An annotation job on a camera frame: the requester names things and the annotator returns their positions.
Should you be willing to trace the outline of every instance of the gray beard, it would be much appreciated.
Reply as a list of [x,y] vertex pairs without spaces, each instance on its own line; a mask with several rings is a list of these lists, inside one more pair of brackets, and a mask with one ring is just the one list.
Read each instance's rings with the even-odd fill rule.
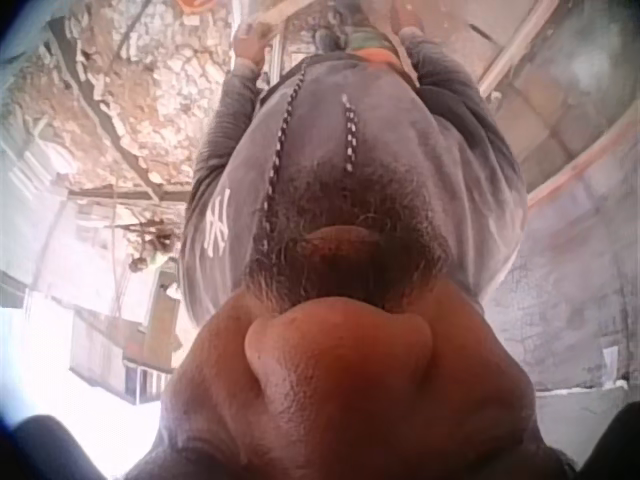
[[[279,182],[253,238],[246,284],[279,311],[323,297],[389,310],[442,272],[447,242],[424,192],[410,192],[389,171],[331,170],[296,172]],[[307,238],[338,225],[361,227],[371,239],[323,245]]]

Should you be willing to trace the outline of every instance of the construction worker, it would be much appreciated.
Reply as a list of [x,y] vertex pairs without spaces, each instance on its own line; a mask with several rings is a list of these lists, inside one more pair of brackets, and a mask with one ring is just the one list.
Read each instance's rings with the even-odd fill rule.
[[149,239],[142,232],[143,243],[140,254],[129,262],[129,270],[133,273],[148,268],[158,269],[173,255],[176,246],[176,234],[171,228],[158,227]]
[[[234,39],[182,242],[201,330],[125,478],[573,478],[483,317],[525,224],[518,165],[406,2],[391,23],[417,85],[355,0],[346,41],[318,31],[324,54],[260,99],[269,31]],[[633,449],[601,447],[580,478],[622,478],[602,472]]]

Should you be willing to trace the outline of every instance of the sky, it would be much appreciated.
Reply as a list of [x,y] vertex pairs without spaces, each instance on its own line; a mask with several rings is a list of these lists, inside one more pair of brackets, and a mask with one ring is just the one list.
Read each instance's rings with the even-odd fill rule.
[[0,408],[14,427],[34,414],[61,421],[109,478],[149,450],[160,403],[133,406],[69,371],[73,312],[31,292],[27,311],[0,309]]

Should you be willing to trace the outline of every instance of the white logo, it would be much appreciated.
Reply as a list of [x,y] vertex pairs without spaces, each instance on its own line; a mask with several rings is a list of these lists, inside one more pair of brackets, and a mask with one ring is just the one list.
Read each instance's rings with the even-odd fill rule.
[[229,229],[227,228],[227,202],[231,190],[228,188],[224,191],[224,200],[222,201],[222,219],[220,219],[220,195],[209,203],[206,217],[206,235],[204,238],[203,248],[207,251],[207,255],[213,258],[213,247],[218,244],[218,256],[224,252],[229,237]]

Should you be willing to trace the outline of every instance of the gray sweatshirt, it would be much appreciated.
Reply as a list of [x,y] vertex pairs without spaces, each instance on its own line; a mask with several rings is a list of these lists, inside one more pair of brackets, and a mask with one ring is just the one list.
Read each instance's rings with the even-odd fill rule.
[[[364,135],[360,151],[394,162],[418,182],[449,242],[451,278],[481,304],[518,250],[527,209],[524,183],[464,68],[417,29],[403,30],[400,39],[418,88],[390,68],[348,55],[307,67],[281,169],[286,176],[299,162],[344,157],[344,124],[331,119],[344,116],[341,97],[347,94]],[[242,62],[228,75],[196,161],[181,288],[198,326],[241,284],[296,82],[284,81],[257,109],[257,78],[258,71]]]

